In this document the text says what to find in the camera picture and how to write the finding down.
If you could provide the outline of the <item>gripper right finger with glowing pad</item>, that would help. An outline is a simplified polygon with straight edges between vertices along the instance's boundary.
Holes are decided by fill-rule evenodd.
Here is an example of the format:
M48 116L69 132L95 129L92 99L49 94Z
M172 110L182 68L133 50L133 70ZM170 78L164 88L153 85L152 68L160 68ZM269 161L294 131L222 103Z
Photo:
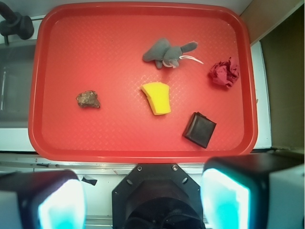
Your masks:
M201 177L203 213L213 229L302 229L305 159L254 153L208 159Z

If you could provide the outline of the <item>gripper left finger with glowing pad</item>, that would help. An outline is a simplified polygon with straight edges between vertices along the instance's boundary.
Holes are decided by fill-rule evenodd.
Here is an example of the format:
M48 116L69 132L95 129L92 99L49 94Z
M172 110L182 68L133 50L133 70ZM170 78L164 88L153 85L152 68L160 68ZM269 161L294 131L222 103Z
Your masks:
M86 199L70 170L0 175L2 229L83 229Z

